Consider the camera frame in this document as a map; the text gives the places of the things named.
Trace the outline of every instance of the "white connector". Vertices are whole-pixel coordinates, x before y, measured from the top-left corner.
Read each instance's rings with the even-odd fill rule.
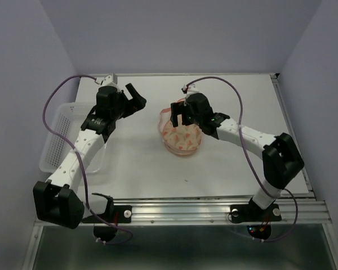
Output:
[[[104,79],[101,81],[101,86],[114,86],[118,91],[120,91],[118,87],[118,79],[115,74],[109,74],[108,76],[104,77]]]
[[[190,95],[193,95],[193,94],[196,94],[196,93],[199,93],[199,90],[197,90],[197,88],[195,87],[195,84],[193,83],[188,87],[185,99],[187,99]]]

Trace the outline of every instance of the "basket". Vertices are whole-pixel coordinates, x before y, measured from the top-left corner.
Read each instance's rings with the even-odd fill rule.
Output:
[[[65,103],[56,111],[51,129],[75,142],[80,126],[84,122],[94,103]],[[94,156],[86,169],[87,174],[96,173],[103,167],[106,145]],[[61,138],[48,134],[40,158],[39,168],[46,173],[53,173],[71,150],[70,146]]]

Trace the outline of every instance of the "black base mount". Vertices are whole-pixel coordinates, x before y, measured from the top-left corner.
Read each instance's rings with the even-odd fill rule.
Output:
[[[38,219],[70,229],[78,227],[84,215],[84,205],[68,185],[58,187],[38,181],[33,194]]]
[[[98,215],[100,218],[109,223],[131,223],[131,205],[114,205],[114,199],[110,196],[100,193],[93,193],[93,195],[106,198],[108,201],[105,212]],[[84,218],[82,223],[101,223],[101,221],[91,215]]]
[[[277,222],[282,220],[282,216],[278,204],[271,204],[267,209],[262,210],[256,205],[253,206],[251,200],[249,204],[231,205],[228,219],[235,224],[242,222],[262,222],[266,219],[269,219],[271,222]]]

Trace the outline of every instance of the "wire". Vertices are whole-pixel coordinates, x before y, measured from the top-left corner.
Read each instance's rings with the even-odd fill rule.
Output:
[[[254,168],[254,166],[253,166],[253,163],[252,163],[252,161],[251,161],[250,158],[249,158],[249,155],[248,155],[248,152],[247,152],[247,147],[246,147],[246,144],[245,144],[245,141],[244,141],[244,138],[243,138],[243,133],[242,133],[243,101],[242,101],[241,95],[239,94],[239,92],[238,92],[238,90],[235,88],[235,86],[232,85],[231,83],[229,83],[227,80],[221,78],[221,77],[217,77],[217,76],[206,76],[206,77],[201,77],[201,78],[199,78],[199,79],[193,80],[193,81],[191,81],[190,83],[186,84],[186,88],[183,89],[183,93],[187,93],[188,88],[189,88],[189,86],[190,86],[191,84],[196,83],[196,82],[199,82],[199,81],[201,81],[201,80],[206,80],[206,79],[216,79],[216,80],[220,80],[220,81],[226,83],[227,85],[229,85],[229,86],[234,90],[234,92],[237,94],[237,97],[238,97],[238,99],[239,99],[239,105],[240,105],[240,108],[241,108],[241,109],[240,109],[240,112],[239,112],[238,131],[239,131],[239,137],[240,137],[240,139],[241,139],[241,144],[242,144],[244,156],[246,157],[246,160],[247,160],[247,162],[248,162],[248,165],[249,165],[251,171],[253,172],[253,175],[254,175],[255,179],[257,180],[259,186],[260,186],[261,189],[264,191],[264,193],[265,193],[267,196],[269,196],[270,198],[272,198],[272,199],[277,199],[277,197],[272,196],[272,195],[266,190],[266,188],[264,187],[264,185],[261,183],[261,180],[260,180],[260,178],[259,178],[259,176],[258,176],[258,174],[257,174],[257,172],[256,172],[256,170],[255,170],[255,168]],[[283,235],[281,235],[281,236],[279,236],[279,237],[277,237],[277,238],[274,238],[274,239],[270,239],[270,240],[262,240],[262,241],[264,241],[264,242],[275,242],[275,241],[278,241],[278,240],[280,240],[280,239],[285,238],[286,236],[289,235],[289,233],[293,230],[295,224],[297,223],[297,220],[298,220],[298,203],[297,203],[297,200],[295,199],[295,197],[294,197],[294,195],[293,195],[292,192],[290,192],[290,191],[289,191],[288,189],[286,189],[286,188],[285,188],[284,190],[287,191],[287,192],[291,195],[291,197],[292,197],[292,199],[293,199],[293,201],[294,201],[294,204],[295,204],[295,218],[294,218],[293,224],[292,224],[292,226],[289,228],[289,230],[288,230],[286,233],[284,233]]]
[[[67,79],[65,79],[62,83],[59,84],[58,87],[56,87],[56,89],[51,93],[50,97],[47,99],[45,105],[44,105],[44,109],[43,109],[43,114],[42,114],[42,120],[43,120],[43,123],[44,123],[44,126],[46,127],[46,129],[54,134],[54,135],[57,135],[59,138],[61,138],[62,140],[64,140],[75,152],[77,158],[78,158],[78,161],[79,161],[79,166],[80,166],[80,170],[82,172],[82,175],[83,175],[83,181],[84,181],[84,189],[85,189],[85,206],[86,208],[89,210],[89,212],[99,221],[103,222],[104,224],[112,227],[112,228],[115,228],[117,230],[120,230],[120,231],[123,231],[123,232],[126,232],[129,234],[129,237],[123,241],[118,241],[118,242],[105,242],[105,241],[101,241],[100,239],[97,239],[97,241],[99,242],[102,242],[104,245],[118,245],[118,244],[123,244],[127,241],[129,241],[130,239],[132,239],[133,237],[133,233],[132,231],[130,231],[129,229],[124,229],[122,227],[118,227],[116,225],[113,225],[107,221],[105,221],[104,219],[102,219],[100,216],[98,216],[93,210],[91,210],[90,208],[90,204],[89,204],[89,195],[88,195],[88,182],[87,182],[87,177],[86,177],[86,173],[85,173],[85,167],[84,167],[84,164],[83,164],[83,160],[80,156],[80,154],[75,151],[75,146],[72,142],[70,142],[65,136],[61,135],[60,133],[58,132],[55,132],[54,130],[52,130],[47,122],[46,122],[46,110],[47,110],[47,107],[51,101],[51,99],[53,98],[53,96],[56,94],[56,92],[69,80],[71,79],[74,79],[74,78],[90,78],[90,79],[93,79],[94,81],[96,81],[96,78],[93,77],[93,76],[89,76],[89,75],[74,75],[74,76],[70,76],[68,77]]]
[[[267,218],[266,218],[266,224],[265,224],[263,227],[261,227],[261,228],[259,229],[259,231],[261,231],[261,232],[264,231],[264,230],[267,228],[268,224],[269,224],[269,215],[268,215]]]

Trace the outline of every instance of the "gray wall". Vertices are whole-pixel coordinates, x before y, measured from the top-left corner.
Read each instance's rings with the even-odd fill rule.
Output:
[[[320,0],[41,0],[87,73],[279,72]]]
[[[338,1],[323,1],[279,78],[309,177],[338,236]]]
[[[43,179],[42,107],[73,73],[38,1],[0,1],[0,269],[21,269],[35,217],[32,188]],[[53,109],[73,99],[74,85],[63,89]]]

